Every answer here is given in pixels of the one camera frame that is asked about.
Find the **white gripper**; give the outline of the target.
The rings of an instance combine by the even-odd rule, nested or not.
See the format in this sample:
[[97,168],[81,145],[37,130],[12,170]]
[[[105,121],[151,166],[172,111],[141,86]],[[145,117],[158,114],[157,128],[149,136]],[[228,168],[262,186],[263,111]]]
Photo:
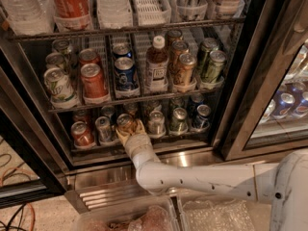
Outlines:
[[129,133],[123,132],[118,128],[115,129],[119,141],[124,145],[125,151],[131,159],[142,152],[148,152],[152,149],[151,140],[148,135],[145,134],[145,128],[142,121],[137,118],[136,123],[136,135],[131,137]]

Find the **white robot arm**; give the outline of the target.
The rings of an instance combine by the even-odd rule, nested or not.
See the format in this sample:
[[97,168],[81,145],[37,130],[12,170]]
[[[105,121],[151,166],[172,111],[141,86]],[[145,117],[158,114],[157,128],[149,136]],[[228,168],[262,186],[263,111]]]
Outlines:
[[176,187],[269,203],[270,231],[308,231],[308,150],[297,150],[276,164],[175,167],[162,163],[141,121],[116,129],[146,191]]

